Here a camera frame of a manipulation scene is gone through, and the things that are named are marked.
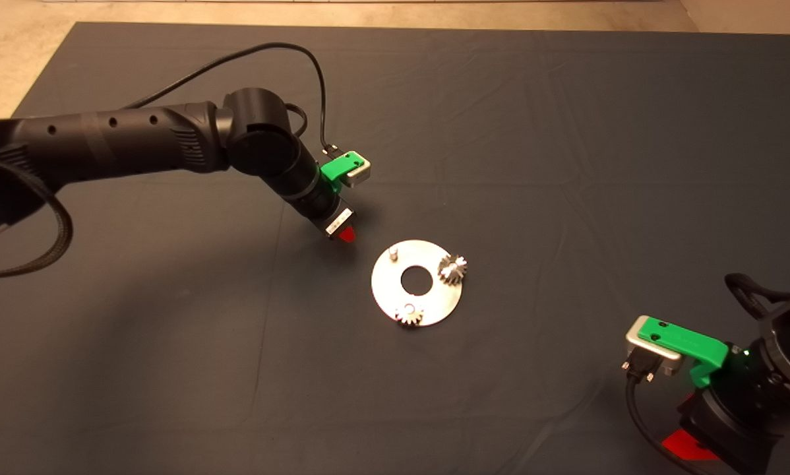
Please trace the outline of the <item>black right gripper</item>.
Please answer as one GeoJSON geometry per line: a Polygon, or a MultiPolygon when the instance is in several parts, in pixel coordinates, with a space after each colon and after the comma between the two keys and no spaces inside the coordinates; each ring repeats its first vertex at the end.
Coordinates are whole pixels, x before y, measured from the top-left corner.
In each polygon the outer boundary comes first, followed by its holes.
{"type": "Polygon", "coordinates": [[[661,447],[685,462],[722,460],[738,473],[765,473],[786,424],[784,388],[763,350],[733,354],[679,403],[682,429],[661,447]]]}

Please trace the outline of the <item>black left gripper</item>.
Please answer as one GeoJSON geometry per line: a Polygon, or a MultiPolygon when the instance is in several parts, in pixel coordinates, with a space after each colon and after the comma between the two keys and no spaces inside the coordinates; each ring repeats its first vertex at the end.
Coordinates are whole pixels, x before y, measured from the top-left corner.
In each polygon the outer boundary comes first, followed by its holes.
{"type": "Polygon", "coordinates": [[[329,239],[356,240],[355,211],[334,190],[318,165],[297,165],[282,174],[282,199],[329,239]]]}

